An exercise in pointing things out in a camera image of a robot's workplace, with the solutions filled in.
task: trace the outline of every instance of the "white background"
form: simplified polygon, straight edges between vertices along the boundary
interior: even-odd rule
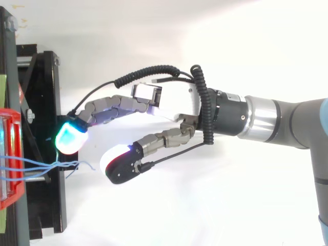
[[[235,94],[327,97],[326,0],[0,3],[19,21],[18,44],[60,56],[62,114],[96,86],[158,64],[200,64],[208,87]],[[67,180],[65,232],[44,230],[31,245],[323,245],[309,151],[216,136],[119,186],[99,171],[107,149],[172,126],[136,114],[90,129],[79,158],[97,171],[81,167]]]

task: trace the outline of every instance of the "screw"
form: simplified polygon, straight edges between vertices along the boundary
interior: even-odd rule
[[[33,114],[31,109],[28,109],[26,111],[26,119],[29,124],[31,124],[33,122],[33,120],[35,119],[35,114]]]
[[[10,16],[5,21],[5,27],[8,31],[15,32],[18,30],[18,22],[14,16]]]
[[[60,58],[59,58],[59,56],[55,56],[54,57],[54,63],[55,63],[55,66],[60,66]]]

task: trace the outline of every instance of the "coiled cable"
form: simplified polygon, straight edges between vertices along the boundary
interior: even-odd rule
[[[190,69],[194,77],[197,92],[201,102],[201,116],[203,125],[203,137],[206,145],[214,144],[213,121],[211,110],[211,98],[207,91],[206,82],[200,65],[193,65]]]
[[[114,84],[116,88],[120,88],[131,83],[132,81],[155,74],[170,74],[173,77],[178,77],[180,75],[180,70],[176,67],[168,65],[152,66],[140,69],[121,78],[118,78],[114,81]]]

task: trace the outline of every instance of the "black cable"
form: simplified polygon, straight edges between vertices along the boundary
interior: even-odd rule
[[[178,156],[178,155],[182,155],[182,154],[184,154],[185,152],[188,152],[188,151],[190,151],[190,150],[196,149],[196,148],[198,148],[198,147],[200,147],[200,146],[203,146],[203,145],[205,145],[205,143],[204,143],[204,142],[201,142],[201,143],[199,143],[199,144],[197,144],[197,145],[194,145],[194,146],[192,146],[192,147],[190,147],[190,148],[187,148],[187,149],[185,149],[185,150],[182,150],[182,151],[180,151],[180,152],[178,152],[178,153],[175,153],[175,154],[173,154],[173,155],[169,155],[169,156],[164,157],[164,158],[162,158],[162,159],[159,159],[159,160],[157,160],[157,161],[150,161],[150,162],[142,163],[142,164],[138,165],[138,170],[139,170],[140,173],[144,173],[144,172],[150,170],[153,166],[155,166],[156,164],[158,164],[158,163],[160,163],[160,162],[162,162],[162,161],[165,161],[165,160],[171,159],[171,158],[176,157],[176,156]]]
[[[182,155],[182,154],[184,154],[184,153],[186,153],[186,152],[188,152],[188,151],[191,151],[191,150],[196,149],[196,148],[198,148],[198,147],[200,147],[200,146],[203,146],[203,145],[205,145],[205,143],[204,143],[204,142],[201,142],[201,143],[199,143],[199,144],[197,144],[197,145],[194,145],[194,146],[192,146],[192,147],[190,147],[190,148],[187,148],[187,149],[185,149],[185,150],[182,150],[182,151],[180,151],[180,152],[178,152],[178,153],[175,153],[175,154],[173,154],[173,155],[169,155],[169,156],[167,156],[167,157],[164,157],[164,158],[162,158],[162,159],[159,159],[159,160],[157,160],[157,161],[154,161],[154,162],[153,162],[153,165],[156,165],[156,164],[158,164],[158,163],[160,163],[160,162],[162,162],[162,161],[165,161],[165,160],[171,159],[171,158],[176,157],[176,156],[178,156],[178,155]]]
[[[180,75],[180,70],[176,67],[168,65],[153,66],[129,73],[128,75],[118,78],[114,83],[117,88],[120,88],[131,83],[132,81],[155,74],[170,74],[173,77],[178,77]]]
[[[69,113],[68,113],[68,115],[69,116],[74,116],[75,115],[75,113],[76,113],[76,110],[82,105],[82,103],[84,103],[84,101],[85,100],[87,100],[87,98],[89,97],[89,96],[91,96],[91,94],[93,94],[94,92],[96,92],[97,90],[99,90],[100,88],[102,88],[102,87],[104,87],[104,86],[106,86],[106,85],[110,85],[110,84],[112,84],[112,83],[114,83],[114,81],[110,81],[110,82],[106,82],[106,83],[104,83],[104,84],[102,84],[102,85],[100,85],[100,86],[98,86],[97,88],[95,88],[95,89],[93,89],[92,91],[90,91],[79,103],[78,103],[78,105],[76,105],[76,107],[72,110],[72,111],[70,111]]]
[[[177,77],[168,77],[168,78],[159,78],[156,80],[157,83],[169,82],[169,81],[183,81],[188,83],[194,83],[192,79],[189,78],[177,78]]]
[[[194,79],[193,76],[191,76],[189,73],[185,73],[185,72],[180,71],[180,74],[183,74],[183,75],[189,77],[190,79]]]
[[[71,117],[74,117],[75,116],[75,113],[76,113],[76,110],[82,105],[82,103],[84,103],[84,101],[92,93],[94,93],[95,91],[99,90],[100,88],[102,88],[102,87],[104,87],[106,85],[109,85],[109,84],[114,83],[116,88],[120,88],[120,87],[122,87],[124,85],[127,85],[128,83],[131,83],[132,81],[135,81],[137,79],[144,78],[144,77],[150,76],[150,75],[155,75],[155,74],[170,74],[173,77],[178,77],[180,75],[180,73],[181,72],[180,72],[179,69],[177,69],[176,67],[173,67],[173,66],[168,66],[168,65],[152,66],[152,67],[140,69],[140,70],[138,70],[136,72],[133,72],[133,73],[129,73],[128,75],[125,75],[125,76],[123,76],[121,78],[118,78],[115,81],[106,82],[106,83],[98,86],[94,90],[92,90],[67,115],[69,115]]]
[[[206,145],[213,145],[214,133],[213,133],[212,110],[211,110],[211,98],[207,91],[204,74],[200,65],[192,66],[190,72],[194,76],[196,89],[200,96],[204,143]]]

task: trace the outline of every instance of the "black metal frame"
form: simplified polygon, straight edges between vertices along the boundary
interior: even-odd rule
[[[17,46],[17,56],[22,47],[26,46]],[[24,156],[52,163],[56,160],[54,139],[62,125],[62,117],[57,117],[60,115],[57,55],[52,51],[24,55],[32,57],[29,67],[18,68],[19,82],[25,91],[21,103]],[[28,109],[35,114],[31,124],[27,121]],[[68,159],[77,160],[77,154],[59,153],[60,161]],[[60,233],[67,227],[63,169],[56,168],[48,174],[45,181],[26,183],[30,239],[42,238],[42,228],[54,228],[54,233]]]
[[[21,111],[24,156],[52,163],[56,160],[54,139],[64,121],[60,116],[58,66],[52,51],[36,53],[36,45],[15,45],[15,33],[5,29],[11,16],[0,7],[0,74],[7,75],[6,107]],[[16,56],[32,56],[30,66],[17,68]],[[19,85],[25,97],[19,102]],[[27,121],[27,110],[35,119]],[[77,160],[77,154],[59,154],[59,161]],[[30,239],[42,238],[42,228],[60,233],[67,227],[64,169],[56,168],[45,181],[27,182],[26,193],[7,208],[5,234],[1,246],[26,246]]]

